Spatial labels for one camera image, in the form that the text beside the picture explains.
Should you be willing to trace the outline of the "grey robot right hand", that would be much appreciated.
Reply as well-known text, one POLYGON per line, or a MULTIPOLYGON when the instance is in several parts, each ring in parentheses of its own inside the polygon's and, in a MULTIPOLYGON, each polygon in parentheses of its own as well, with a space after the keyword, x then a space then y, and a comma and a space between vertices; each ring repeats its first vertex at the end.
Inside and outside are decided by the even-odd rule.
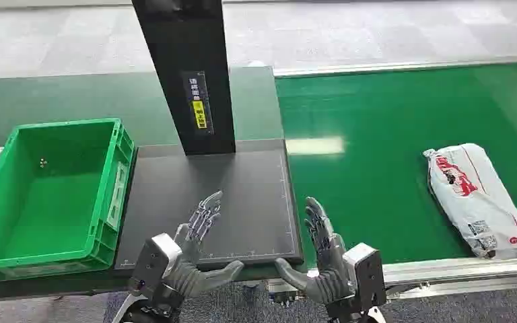
POLYGON ((316 251, 318 275, 309 277, 291 267, 283 258, 275 260, 280 277, 316 303, 329 304, 352 294, 349 273, 343 262, 343 238, 333 229, 324 207, 314 197, 306 197, 304 220, 316 251))

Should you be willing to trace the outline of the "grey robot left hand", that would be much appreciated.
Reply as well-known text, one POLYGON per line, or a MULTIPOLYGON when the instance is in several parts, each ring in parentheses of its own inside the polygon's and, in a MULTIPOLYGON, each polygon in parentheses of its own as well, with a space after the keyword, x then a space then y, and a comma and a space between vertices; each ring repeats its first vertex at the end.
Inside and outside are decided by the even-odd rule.
POLYGON ((182 250, 170 274, 164 277, 167 286, 175 289, 183 297, 194 297, 211 291, 238 277, 244 263, 235 260, 224 268, 201 271, 197 268, 203 240, 221 215, 221 198, 218 190, 199 202, 190 219, 178 226, 174 241, 182 250))

